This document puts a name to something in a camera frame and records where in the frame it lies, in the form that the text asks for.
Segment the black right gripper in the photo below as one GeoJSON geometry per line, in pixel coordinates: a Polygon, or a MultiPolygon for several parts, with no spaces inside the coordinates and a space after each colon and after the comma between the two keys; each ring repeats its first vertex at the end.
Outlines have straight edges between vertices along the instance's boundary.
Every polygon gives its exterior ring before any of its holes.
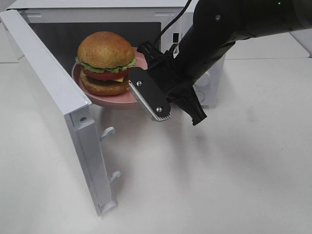
{"type": "Polygon", "coordinates": [[[207,115],[203,111],[193,88],[193,78],[177,71],[173,65],[171,53],[156,49],[149,41],[142,42],[137,51],[144,55],[148,74],[156,82],[166,100],[173,102],[186,112],[196,126],[207,115]]]}

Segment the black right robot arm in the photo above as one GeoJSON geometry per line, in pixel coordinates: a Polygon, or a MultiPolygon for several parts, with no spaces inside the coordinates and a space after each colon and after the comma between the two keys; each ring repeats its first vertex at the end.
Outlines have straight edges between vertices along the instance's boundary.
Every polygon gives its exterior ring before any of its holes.
{"type": "Polygon", "coordinates": [[[236,41],[311,26],[309,0],[200,0],[179,43],[164,53],[149,41],[138,46],[148,68],[130,71],[131,91],[151,119],[168,120],[174,103],[197,125],[206,114],[193,85],[236,41]]]}

